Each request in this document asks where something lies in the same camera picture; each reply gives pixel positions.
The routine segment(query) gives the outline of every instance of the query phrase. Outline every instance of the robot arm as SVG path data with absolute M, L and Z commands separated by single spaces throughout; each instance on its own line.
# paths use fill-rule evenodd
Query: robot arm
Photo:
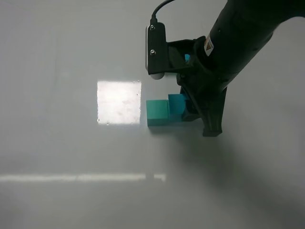
M 156 19 L 162 6 L 147 27 L 146 68 L 155 79 L 177 73 L 181 93 L 190 99 L 183 119 L 202 118 L 204 136 L 222 133 L 228 84 L 268 43 L 276 27 L 292 17 L 305 17 L 303 0 L 228 0 L 207 37 L 166 42 L 165 26 Z

